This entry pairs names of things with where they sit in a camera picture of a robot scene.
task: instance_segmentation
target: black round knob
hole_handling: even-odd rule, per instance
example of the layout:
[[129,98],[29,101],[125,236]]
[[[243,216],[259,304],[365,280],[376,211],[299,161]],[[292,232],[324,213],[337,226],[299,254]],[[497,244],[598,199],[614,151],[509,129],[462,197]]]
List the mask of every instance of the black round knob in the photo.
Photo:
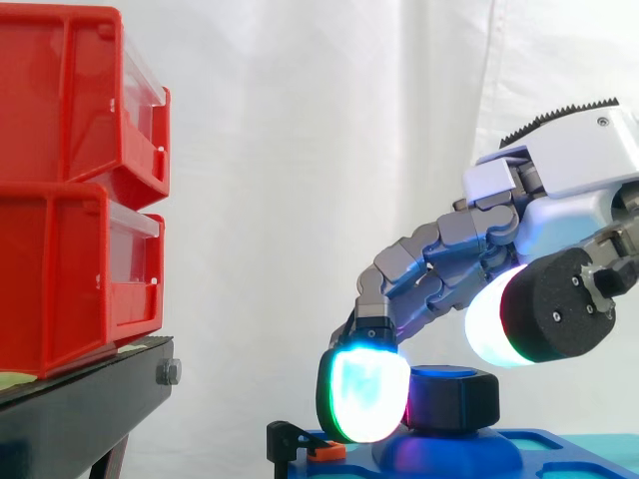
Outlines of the black round knob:
[[464,434],[499,420],[499,381],[459,366],[416,366],[403,423],[436,434]]

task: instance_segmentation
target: blue plastic base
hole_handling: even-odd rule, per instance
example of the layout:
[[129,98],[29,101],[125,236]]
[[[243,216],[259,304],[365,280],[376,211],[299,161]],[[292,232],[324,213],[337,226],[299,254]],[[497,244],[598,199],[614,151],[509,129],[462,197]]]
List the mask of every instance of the blue plastic base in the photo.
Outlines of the blue plastic base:
[[397,432],[348,447],[345,460],[307,461],[299,451],[289,479],[630,479],[638,474],[546,431],[482,429],[459,438]]

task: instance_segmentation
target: blue tray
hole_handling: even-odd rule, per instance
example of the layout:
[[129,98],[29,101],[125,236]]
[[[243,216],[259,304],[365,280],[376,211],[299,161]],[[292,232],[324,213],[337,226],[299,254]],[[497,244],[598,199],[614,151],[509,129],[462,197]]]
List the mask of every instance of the blue tray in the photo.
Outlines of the blue tray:
[[535,429],[486,428],[455,439],[398,432],[379,443],[348,446],[342,461],[307,462],[301,450],[289,479],[639,479],[631,471],[639,472],[639,436],[571,439]]

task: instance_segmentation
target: black cylindrical object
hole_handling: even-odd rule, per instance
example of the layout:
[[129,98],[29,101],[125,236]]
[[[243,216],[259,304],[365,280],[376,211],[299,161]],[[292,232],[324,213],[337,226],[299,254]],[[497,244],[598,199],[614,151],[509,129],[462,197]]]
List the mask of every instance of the black cylindrical object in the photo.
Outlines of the black cylindrical object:
[[499,420],[499,381],[459,366],[416,366],[403,423],[424,433],[464,434]]
[[583,249],[566,249],[536,259],[508,283],[501,323],[523,357],[544,362],[579,356],[612,330],[614,309],[597,311],[580,279],[582,266],[590,262]]

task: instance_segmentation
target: robotic hand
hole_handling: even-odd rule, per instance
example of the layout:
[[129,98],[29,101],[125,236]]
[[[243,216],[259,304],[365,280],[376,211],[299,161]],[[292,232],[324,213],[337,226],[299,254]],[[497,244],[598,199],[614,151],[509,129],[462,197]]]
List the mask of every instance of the robotic hand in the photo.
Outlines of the robotic hand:
[[397,346],[452,308],[470,306],[470,345],[505,367],[579,356],[612,330],[612,298],[639,274],[639,124],[616,99],[538,117],[463,185],[453,213],[359,277],[354,310],[319,366],[329,437],[392,432],[410,374]]

